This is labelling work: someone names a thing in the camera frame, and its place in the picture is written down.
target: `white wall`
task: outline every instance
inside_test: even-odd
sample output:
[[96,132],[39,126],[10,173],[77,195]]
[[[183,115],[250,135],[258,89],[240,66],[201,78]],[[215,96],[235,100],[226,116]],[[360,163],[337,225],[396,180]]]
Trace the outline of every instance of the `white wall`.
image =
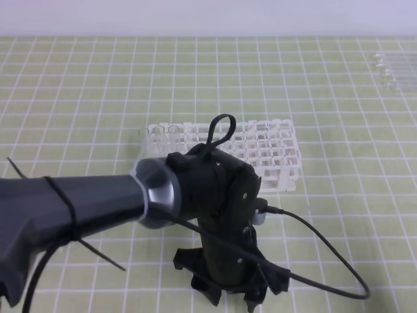
[[0,35],[415,35],[413,0],[0,0]]

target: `black cable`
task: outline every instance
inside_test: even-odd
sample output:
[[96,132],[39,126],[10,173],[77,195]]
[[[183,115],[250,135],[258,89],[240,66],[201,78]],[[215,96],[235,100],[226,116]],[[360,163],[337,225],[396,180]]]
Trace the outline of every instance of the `black cable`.
[[305,278],[303,276],[294,274],[292,272],[289,272],[287,269],[284,269],[283,267],[280,267],[276,264],[273,264],[272,262],[269,262],[268,260],[263,260],[256,256],[255,254],[252,254],[251,252],[247,252],[243,249],[241,249],[238,245],[235,245],[233,243],[230,243],[229,241],[222,239],[221,237],[204,230],[203,228],[200,228],[199,226],[193,225],[192,223],[189,223],[185,220],[181,220],[180,218],[176,218],[173,216],[168,215],[165,212],[158,211],[156,212],[157,215],[159,215],[161,218],[164,218],[170,222],[174,222],[176,224],[179,224],[181,226],[184,226],[185,228],[188,228],[190,230],[196,231],[202,236],[205,236],[206,238],[217,242],[219,245],[222,245],[225,248],[228,248],[232,250],[233,252],[240,254],[241,257],[246,258],[248,260],[251,260],[255,263],[258,263],[262,266],[265,266],[266,268],[270,269],[271,271],[277,271],[280,272],[280,274],[287,276],[289,278],[292,278],[294,280],[297,280],[299,282],[302,282],[304,284],[307,284],[312,287],[316,287],[318,289],[328,291],[330,293],[334,293],[336,295],[341,295],[342,297],[350,298],[350,299],[358,299],[358,300],[364,300],[368,299],[371,295],[371,292],[369,290],[369,287],[365,283],[365,281],[362,279],[362,277],[359,276],[359,274],[347,263],[347,261],[343,258],[343,256],[340,255],[339,252],[319,233],[318,230],[316,230],[312,225],[310,225],[308,222],[300,218],[299,216],[292,214],[290,212],[284,211],[282,209],[268,207],[268,210],[265,210],[269,213],[275,213],[275,214],[285,214],[289,215],[291,217],[294,217],[295,219],[301,221],[304,225],[306,225],[309,229],[311,229],[323,242],[325,245],[339,258],[339,260],[348,268],[348,270],[355,276],[355,278],[359,281],[359,283],[362,285],[363,289],[365,290],[365,294],[357,294],[357,293],[351,293],[344,290],[340,290],[337,288],[333,288],[324,284],[321,284],[319,282],[315,282],[313,280],[310,280],[308,278]]
[[35,294],[35,289],[38,284],[39,278],[42,272],[44,271],[46,264],[49,262],[50,258],[63,244],[64,243],[61,240],[57,240],[46,250],[45,254],[41,257],[38,265],[35,268],[35,271],[33,272],[31,281],[29,282],[29,286],[27,287],[25,301],[23,302],[22,313],[29,313],[32,305],[33,295]]
[[18,166],[12,161],[11,158],[7,157],[6,158],[8,160],[8,162],[10,163],[10,165],[13,167],[13,170],[16,171],[16,173],[20,176],[20,178],[26,179],[26,175],[22,173],[22,171],[18,168]]

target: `table surface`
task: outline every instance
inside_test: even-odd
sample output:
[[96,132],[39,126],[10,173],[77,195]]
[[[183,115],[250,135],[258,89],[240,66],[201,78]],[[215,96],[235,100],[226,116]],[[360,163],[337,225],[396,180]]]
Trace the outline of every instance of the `table surface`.
[[[0,38],[0,171],[16,177],[127,173],[151,123],[292,119],[303,167],[296,191],[271,194],[329,238],[372,289],[353,301],[291,282],[258,312],[411,313],[417,305],[417,93],[381,86],[372,55],[417,52],[415,38]],[[258,226],[265,256],[295,273],[358,291],[343,266],[294,220]],[[199,238],[134,223],[74,243],[47,266],[32,312],[244,312],[217,308],[176,271]],[[4,312],[19,312],[3,303]]]

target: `test tube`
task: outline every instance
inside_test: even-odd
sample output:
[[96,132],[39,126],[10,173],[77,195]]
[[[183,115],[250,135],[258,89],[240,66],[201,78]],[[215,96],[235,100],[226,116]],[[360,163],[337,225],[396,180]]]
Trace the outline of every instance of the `test tube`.
[[149,129],[147,127],[139,128],[137,134],[139,135],[139,140],[141,142],[140,144],[142,146],[142,149],[145,149],[146,154],[148,156],[152,149],[152,140],[151,136],[149,135]]
[[180,128],[177,125],[168,127],[169,148],[170,152],[177,152],[180,142]]
[[154,137],[154,144],[156,148],[156,153],[158,157],[162,157],[164,155],[164,145],[165,145],[165,127],[162,125],[157,125],[152,130],[153,137]]

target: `black zip tie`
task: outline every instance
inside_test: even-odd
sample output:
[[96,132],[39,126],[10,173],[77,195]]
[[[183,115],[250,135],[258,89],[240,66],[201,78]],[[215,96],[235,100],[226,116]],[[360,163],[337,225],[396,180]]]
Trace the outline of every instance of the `black zip tie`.
[[15,163],[12,161],[11,158],[7,157],[8,162],[10,163],[10,165],[13,167],[13,170],[16,171],[16,173],[20,176],[20,178],[26,179],[26,175],[22,173],[22,171],[18,168],[17,165],[15,165]]
[[81,238],[81,236],[78,233],[77,215],[76,215],[76,210],[75,210],[74,205],[72,204],[72,202],[70,201],[70,199],[66,196],[66,194],[62,191],[62,189],[57,185],[57,183],[52,179],[52,177],[50,177],[50,176],[44,176],[44,178],[48,182],[48,184],[50,185],[50,187],[52,189],[54,189],[54,191],[57,193],[57,195],[66,204],[66,206],[68,207],[68,210],[70,211],[71,224],[72,224],[71,241],[77,241],[77,242],[81,243],[85,248],[87,248],[88,250],[90,250],[92,253],[96,254],[97,256],[100,256],[102,259],[106,260],[110,264],[113,264],[118,269],[121,269],[122,271],[126,271],[126,269],[123,266],[119,265],[117,262],[113,261],[111,258],[109,258],[108,256],[106,256],[105,254],[101,253],[100,251],[98,251],[97,249],[95,249],[95,247],[93,247],[89,243],[85,242]]

